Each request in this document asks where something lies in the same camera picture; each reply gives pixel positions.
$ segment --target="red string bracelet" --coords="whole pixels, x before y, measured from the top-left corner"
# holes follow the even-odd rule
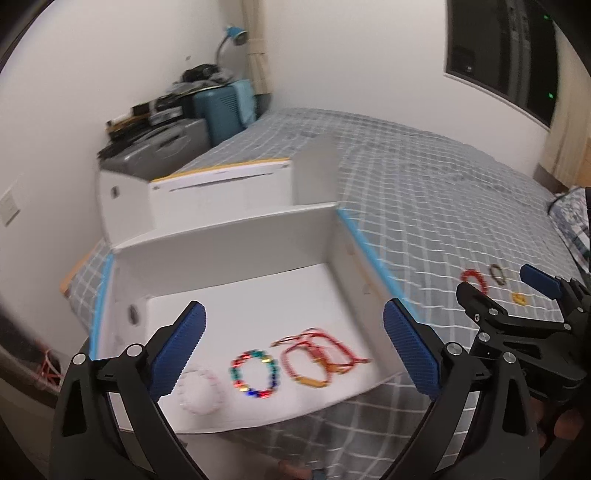
[[[488,285],[484,280],[484,276],[478,271],[474,269],[464,270],[462,275],[460,276],[460,281],[468,281],[468,278],[474,277],[478,283],[480,284],[480,291],[484,294],[488,294]]]
[[[298,375],[298,373],[296,373],[296,371],[291,367],[291,364],[289,363],[289,360],[287,358],[287,355],[296,349],[304,350],[312,358],[314,363],[321,364],[324,367],[324,372],[326,374],[324,380],[316,380],[314,378],[305,377],[303,375]],[[306,387],[327,387],[330,384],[330,380],[332,379],[331,370],[327,367],[329,362],[326,356],[324,355],[324,352],[321,348],[318,348],[316,345],[307,340],[297,342],[291,345],[287,350],[284,350],[281,353],[281,363],[283,364],[284,370],[291,378],[293,378],[299,384],[305,385]]]
[[[329,359],[329,356],[325,353],[325,347],[320,345],[316,345],[312,342],[314,338],[324,338],[328,340],[332,345],[338,348],[342,354],[346,358],[349,358],[349,362],[347,363],[335,363]],[[359,358],[357,357],[350,349],[348,349],[342,342],[339,342],[337,339],[326,333],[325,331],[319,328],[310,328],[304,330],[301,334],[297,336],[289,336],[283,337],[281,340],[278,340],[271,344],[271,346],[277,346],[281,343],[286,342],[295,342],[294,345],[290,346],[286,351],[281,354],[281,362],[285,371],[288,375],[293,378],[295,381],[315,388],[326,387],[332,378],[332,373],[337,373],[339,375],[345,374],[349,372],[355,365],[357,364],[367,364],[371,362],[369,358]],[[325,371],[326,371],[326,379],[324,381],[314,380],[309,377],[303,377],[302,375],[298,375],[291,367],[288,359],[287,354],[292,352],[295,349],[303,349],[310,355],[315,363],[320,363]]]

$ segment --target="colorful beaded bracelet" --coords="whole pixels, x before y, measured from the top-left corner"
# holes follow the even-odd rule
[[[255,390],[242,380],[240,367],[250,358],[259,358],[262,363],[268,365],[271,375],[269,376],[269,387],[266,390]],[[242,355],[237,356],[232,361],[230,375],[232,376],[234,386],[250,397],[268,398],[275,390],[277,390],[279,385],[279,367],[277,367],[277,363],[273,360],[273,357],[263,350],[249,350],[248,352],[244,352]]]

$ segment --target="brown bracelet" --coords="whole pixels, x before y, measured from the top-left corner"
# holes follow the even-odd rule
[[[503,273],[503,269],[500,267],[500,265],[496,263],[490,264],[490,266],[488,267],[488,271],[491,274],[492,279],[496,281],[498,286],[504,287],[505,285],[507,285],[507,277]]]

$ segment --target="wall outlet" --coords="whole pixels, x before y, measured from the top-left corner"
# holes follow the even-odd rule
[[[8,190],[0,199],[0,219],[4,226],[8,226],[8,224],[18,215],[18,212],[20,212],[20,210],[14,201],[12,190]]]

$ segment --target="beaded bracelet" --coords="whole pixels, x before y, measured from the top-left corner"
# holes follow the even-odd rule
[[[474,277],[478,281],[478,283],[480,284],[480,291],[484,295],[487,295],[488,294],[488,285],[486,284],[486,281],[484,280],[484,276],[478,270],[473,270],[473,269],[464,270],[462,272],[462,275],[460,276],[460,281],[468,281],[468,278],[470,278],[470,277]]]
[[[194,376],[204,378],[209,383],[213,401],[210,405],[196,404],[191,397],[194,395],[194,386],[191,385],[191,379]],[[218,410],[223,403],[222,389],[220,388],[217,377],[206,368],[201,367],[187,367],[181,374],[177,382],[178,395],[180,397],[180,404],[191,413],[197,415],[207,415]]]
[[[262,363],[268,365],[271,375],[269,376],[269,386],[266,390],[255,390],[242,380],[240,367],[250,358],[259,358],[261,359]],[[277,367],[277,363],[275,360],[273,360],[271,355],[267,354],[263,350],[249,350],[248,352],[244,352],[242,355],[237,356],[232,361],[230,374],[232,376],[232,382],[234,386],[250,397],[268,398],[275,390],[277,390],[279,385],[279,368]]]

